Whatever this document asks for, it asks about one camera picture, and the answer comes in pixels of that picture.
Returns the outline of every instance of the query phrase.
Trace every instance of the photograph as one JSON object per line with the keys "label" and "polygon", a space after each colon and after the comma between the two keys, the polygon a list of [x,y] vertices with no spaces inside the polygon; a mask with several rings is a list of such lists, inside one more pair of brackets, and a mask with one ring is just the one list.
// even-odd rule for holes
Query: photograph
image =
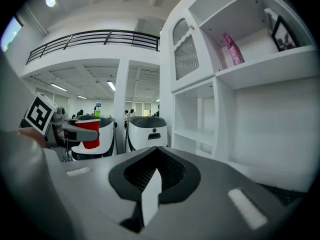
{"label": "photograph", "polygon": [[272,38],[279,52],[299,47],[296,37],[281,16],[278,16]]}

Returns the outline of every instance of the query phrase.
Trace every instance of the black mesh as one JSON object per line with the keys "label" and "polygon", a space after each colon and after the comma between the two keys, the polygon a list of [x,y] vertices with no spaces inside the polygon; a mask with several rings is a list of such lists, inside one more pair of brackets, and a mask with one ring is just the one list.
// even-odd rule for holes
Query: black mesh
{"label": "black mesh", "polygon": [[263,184],[260,185],[266,188],[272,194],[274,194],[284,206],[288,206],[293,201],[302,198],[305,195],[305,193],[303,192],[286,190],[275,186],[268,186]]}
{"label": "black mesh", "polygon": [[124,177],[143,191],[156,169],[161,175],[162,191],[177,185],[186,172],[181,163],[157,149],[152,154],[127,167],[124,171]]}

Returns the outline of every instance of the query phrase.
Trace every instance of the round ceiling light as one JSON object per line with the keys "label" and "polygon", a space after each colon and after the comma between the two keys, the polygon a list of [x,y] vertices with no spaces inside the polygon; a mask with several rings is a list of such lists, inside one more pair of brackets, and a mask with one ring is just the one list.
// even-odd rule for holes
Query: round ceiling light
{"label": "round ceiling light", "polygon": [[53,7],[56,4],[56,0],[45,0],[45,3],[49,7]]}

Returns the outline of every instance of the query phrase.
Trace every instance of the balcony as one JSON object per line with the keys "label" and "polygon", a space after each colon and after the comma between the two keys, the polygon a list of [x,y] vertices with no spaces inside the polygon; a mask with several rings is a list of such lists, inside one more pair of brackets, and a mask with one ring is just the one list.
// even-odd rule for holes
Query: balcony
{"label": "balcony", "polygon": [[119,44],[158,52],[159,40],[158,36],[129,30],[101,29],[79,32],[60,37],[34,49],[30,52],[26,65],[49,53],[74,46]]}

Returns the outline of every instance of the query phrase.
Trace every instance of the red cup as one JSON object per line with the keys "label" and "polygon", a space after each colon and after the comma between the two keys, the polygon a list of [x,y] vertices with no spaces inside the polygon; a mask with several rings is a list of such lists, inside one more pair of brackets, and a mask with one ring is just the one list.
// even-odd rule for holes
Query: red cup
{"label": "red cup", "polygon": [[[100,119],[92,119],[92,120],[83,120],[83,121],[76,121],[75,125],[80,128],[89,129],[89,130],[95,130],[99,132],[99,124]],[[99,138],[91,141],[83,141],[83,145],[86,149],[94,149],[96,147],[99,147],[100,141]]]}

